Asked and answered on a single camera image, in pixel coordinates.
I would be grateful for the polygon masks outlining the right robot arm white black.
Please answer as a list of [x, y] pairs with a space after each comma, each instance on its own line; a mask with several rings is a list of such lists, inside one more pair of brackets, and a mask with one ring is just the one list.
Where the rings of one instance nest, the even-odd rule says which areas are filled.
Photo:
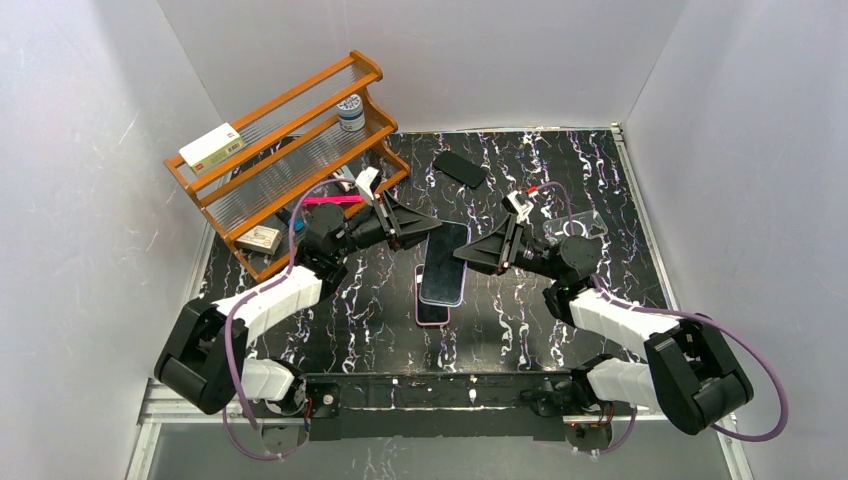
[[639, 357], [631, 363], [600, 355], [574, 369], [571, 385], [584, 405], [644, 406], [695, 435], [753, 400], [753, 385], [717, 327], [614, 297], [594, 277], [601, 254], [598, 238], [538, 240], [514, 214], [453, 252], [480, 273], [501, 275], [516, 267], [551, 279], [542, 295], [555, 319]]

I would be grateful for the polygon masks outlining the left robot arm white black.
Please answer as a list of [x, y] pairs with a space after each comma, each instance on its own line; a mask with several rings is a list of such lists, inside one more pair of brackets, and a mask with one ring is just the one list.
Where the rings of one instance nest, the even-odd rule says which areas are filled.
[[205, 414], [223, 411], [232, 400], [244, 407], [254, 400], [289, 401], [299, 382], [293, 367], [251, 358], [248, 346], [335, 294], [349, 254], [380, 243], [409, 249], [442, 224], [389, 194], [352, 217], [336, 204], [314, 207], [293, 268], [235, 296], [195, 298], [183, 306], [155, 364], [155, 379]]

